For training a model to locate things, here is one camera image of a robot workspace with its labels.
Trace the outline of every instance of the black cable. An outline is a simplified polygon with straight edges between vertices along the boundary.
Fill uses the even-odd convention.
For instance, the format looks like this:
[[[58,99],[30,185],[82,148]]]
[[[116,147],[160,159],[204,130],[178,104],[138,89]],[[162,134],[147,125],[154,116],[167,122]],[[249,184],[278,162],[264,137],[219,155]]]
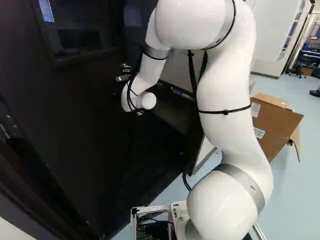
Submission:
[[[130,92],[133,92],[135,95],[137,95],[132,89],[132,84],[134,83],[135,77],[139,72],[139,67],[142,61],[142,54],[140,55],[138,62],[134,68],[134,70],[132,71],[132,74],[130,75],[129,79],[128,79],[128,86],[127,86],[127,90],[126,90],[126,102],[130,108],[131,111],[142,111],[142,109],[138,109],[135,104],[133,103],[131,96],[130,96]]]
[[[229,31],[226,33],[226,35],[216,45],[208,47],[208,48],[204,48],[204,50],[213,49],[213,48],[219,46],[230,35],[232,29],[234,28],[234,25],[235,25],[235,22],[236,22],[236,16],[237,16],[237,8],[236,8],[235,0],[232,0],[232,3],[233,3],[233,20],[232,20],[231,27],[230,27]]]
[[[186,189],[190,192],[191,191],[191,187],[187,182],[187,173],[185,171],[182,173],[182,180],[183,180],[183,183],[184,183]]]
[[[223,115],[228,115],[228,114],[231,114],[231,113],[236,113],[236,112],[244,111],[244,110],[247,110],[247,109],[249,109],[249,108],[251,108],[251,104],[248,105],[248,106],[244,106],[244,107],[237,108],[237,109],[232,109],[232,110],[202,111],[202,110],[199,110],[199,109],[198,109],[198,112],[199,112],[199,113],[202,113],[202,114],[223,114]]]
[[[197,79],[196,79],[196,73],[194,68],[194,60],[193,60],[193,53],[191,50],[188,50],[188,63],[189,63],[189,75],[190,75],[190,81],[191,81],[191,87],[192,87],[192,93],[194,100],[197,99]]]

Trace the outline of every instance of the white panel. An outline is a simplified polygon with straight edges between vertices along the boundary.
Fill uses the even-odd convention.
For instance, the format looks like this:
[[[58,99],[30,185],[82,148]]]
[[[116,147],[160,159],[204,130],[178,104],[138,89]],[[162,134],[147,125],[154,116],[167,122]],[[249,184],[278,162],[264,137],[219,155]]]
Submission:
[[[276,62],[290,34],[301,0],[257,0],[255,58]]]
[[[35,240],[19,228],[0,217],[0,239],[2,240]]]

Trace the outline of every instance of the window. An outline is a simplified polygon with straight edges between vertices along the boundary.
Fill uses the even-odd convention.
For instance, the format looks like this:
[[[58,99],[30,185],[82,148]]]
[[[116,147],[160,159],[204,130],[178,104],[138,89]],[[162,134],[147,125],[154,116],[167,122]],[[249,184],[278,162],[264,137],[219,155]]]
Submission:
[[[54,23],[55,19],[52,14],[49,0],[38,0],[41,9],[41,14],[44,22]]]

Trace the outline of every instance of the silver joint ring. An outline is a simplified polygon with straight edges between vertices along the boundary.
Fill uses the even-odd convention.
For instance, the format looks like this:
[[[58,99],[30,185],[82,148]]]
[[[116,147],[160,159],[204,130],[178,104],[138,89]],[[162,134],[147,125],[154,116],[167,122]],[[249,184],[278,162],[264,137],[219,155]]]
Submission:
[[[203,48],[203,50],[208,50],[217,45],[221,39],[223,39],[228,32],[230,31],[230,28],[232,27],[234,17],[235,17],[235,6],[234,2],[232,0],[224,0],[225,2],[225,17],[224,17],[224,23],[221,27],[221,30],[216,37],[216,39],[211,43],[210,45]]]
[[[146,44],[143,53],[155,60],[165,60],[168,58],[170,50],[158,50]]]
[[[240,168],[227,163],[220,164],[214,169],[214,171],[225,173],[233,179],[237,180],[252,197],[258,215],[262,212],[266,205],[265,197],[258,184],[248,174],[246,174]]]

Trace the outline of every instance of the cabinet door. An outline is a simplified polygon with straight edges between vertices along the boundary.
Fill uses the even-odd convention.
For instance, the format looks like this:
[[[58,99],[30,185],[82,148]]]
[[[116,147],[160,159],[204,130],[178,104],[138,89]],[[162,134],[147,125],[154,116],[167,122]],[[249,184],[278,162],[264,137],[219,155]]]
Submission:
[[[122,4],[11,0],[0,8],[0,94],[56,181],[53,200],[61,188],[101,238],[130,160],[131,121],[112,97],[126,62]]]

